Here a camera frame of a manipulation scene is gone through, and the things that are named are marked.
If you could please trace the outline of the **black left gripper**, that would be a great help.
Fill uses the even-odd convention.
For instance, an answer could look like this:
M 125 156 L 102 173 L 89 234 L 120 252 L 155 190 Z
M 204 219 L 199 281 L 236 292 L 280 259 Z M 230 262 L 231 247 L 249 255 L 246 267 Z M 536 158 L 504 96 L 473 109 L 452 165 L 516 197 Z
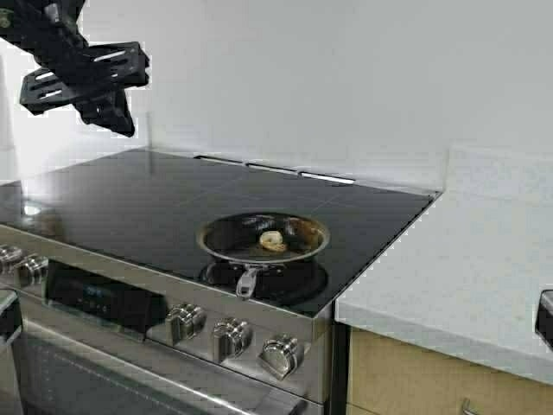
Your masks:
M 39 115 L 74 105 L 86 125 L 135 134 L 125 90 L 149 83 L 149 57 L 138 42 L 90 46 L 60 27 L 23 25 L 20 30 L 20 46 L 41 65 L 23 79 L 23 107 Z

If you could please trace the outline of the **black robot base right edge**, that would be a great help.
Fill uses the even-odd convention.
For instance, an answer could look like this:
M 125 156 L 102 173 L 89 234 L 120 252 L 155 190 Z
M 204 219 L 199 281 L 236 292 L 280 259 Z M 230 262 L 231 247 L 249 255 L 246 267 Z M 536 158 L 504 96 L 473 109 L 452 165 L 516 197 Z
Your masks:
M 539 298 L 535 331 L 549 348 L 553 348 L 553 290 L 544 290 Z

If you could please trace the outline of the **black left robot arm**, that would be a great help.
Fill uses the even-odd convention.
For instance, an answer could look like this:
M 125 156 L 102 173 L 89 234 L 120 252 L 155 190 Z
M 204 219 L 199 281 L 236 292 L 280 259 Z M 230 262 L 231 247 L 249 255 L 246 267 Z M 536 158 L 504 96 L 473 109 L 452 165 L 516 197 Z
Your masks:
M 71 105 L 86 125 L 131 137 L 126 89 L 147 86 L 149 57 L 137 41 L 92 45 L 79 32 L 82 1 L 3 1 L 1 37 L 39 69 L 22 81 L 19 102 L 33 115 Z

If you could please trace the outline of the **black robot base left edge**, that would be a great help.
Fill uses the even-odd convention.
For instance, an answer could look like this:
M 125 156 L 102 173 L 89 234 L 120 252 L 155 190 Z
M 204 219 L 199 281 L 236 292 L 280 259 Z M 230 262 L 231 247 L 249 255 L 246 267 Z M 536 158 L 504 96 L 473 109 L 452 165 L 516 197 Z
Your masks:
M 1 289 L 1 345 L 11 344 L 22 332 L 19 297 L 13 290 Z

